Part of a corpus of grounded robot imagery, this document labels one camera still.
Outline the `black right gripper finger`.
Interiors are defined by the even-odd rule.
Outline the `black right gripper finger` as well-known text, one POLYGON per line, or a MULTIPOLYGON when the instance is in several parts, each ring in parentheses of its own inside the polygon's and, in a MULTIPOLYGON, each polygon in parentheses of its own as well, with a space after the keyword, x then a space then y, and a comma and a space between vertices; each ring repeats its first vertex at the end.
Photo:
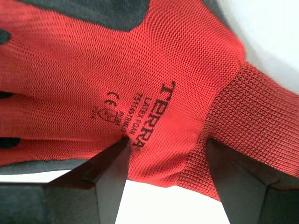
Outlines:
POLYGON ((297 224, 299 179, 209 139, 210 174, 231 224, 297 224))
POLYGON ((3 224, 113 224, 128 176, 130 140, 122 138, 48 183, 0 185, 3 224))

